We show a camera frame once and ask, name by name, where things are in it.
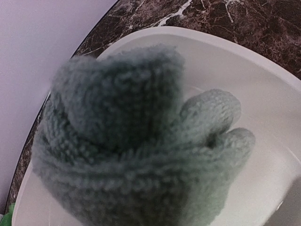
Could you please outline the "mint green panda towel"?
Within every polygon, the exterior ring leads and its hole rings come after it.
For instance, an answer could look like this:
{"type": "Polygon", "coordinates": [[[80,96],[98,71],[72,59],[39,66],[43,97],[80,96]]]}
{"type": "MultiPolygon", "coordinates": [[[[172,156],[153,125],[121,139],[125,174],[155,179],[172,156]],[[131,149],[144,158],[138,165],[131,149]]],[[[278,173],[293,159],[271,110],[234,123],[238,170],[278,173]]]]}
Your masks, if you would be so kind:
{"type": "Polygon", "coordinates": [[[240,101],[212,89],[183,100],[184,59],[156,45],[76,56],[52,81],[33,172],[85,226],[207,226],[255,145],[232,129],[240,101]]]}

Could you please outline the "white plastic basin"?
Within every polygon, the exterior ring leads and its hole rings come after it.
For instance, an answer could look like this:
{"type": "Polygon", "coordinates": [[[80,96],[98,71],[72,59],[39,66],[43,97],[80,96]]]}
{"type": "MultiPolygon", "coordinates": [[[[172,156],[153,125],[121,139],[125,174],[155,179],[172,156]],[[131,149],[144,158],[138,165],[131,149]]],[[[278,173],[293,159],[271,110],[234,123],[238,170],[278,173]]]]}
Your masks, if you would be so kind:
{"type": "Polygon", "coordinates": [[[241,103],[235,127],[256,137],[214,226],[298,226],[301,223],[301,82],[263,56],[227,40],[180,27],[125,36],[95,60],[164,46],[183,58],[183,99],[210,89],[241,103]]]}

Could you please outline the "bright green towel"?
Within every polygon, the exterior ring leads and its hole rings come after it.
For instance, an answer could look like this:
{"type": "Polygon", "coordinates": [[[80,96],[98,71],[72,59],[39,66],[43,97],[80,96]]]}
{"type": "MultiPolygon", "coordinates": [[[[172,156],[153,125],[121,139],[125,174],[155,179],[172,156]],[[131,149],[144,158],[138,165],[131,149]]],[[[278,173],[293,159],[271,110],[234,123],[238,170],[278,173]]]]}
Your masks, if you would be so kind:
{"type": "Polygon", "coordinates": [[[14,212],[15,203],[9,206],[8,213],[1,215],[0,226],[12,226],[12,216],[14,212]]]}

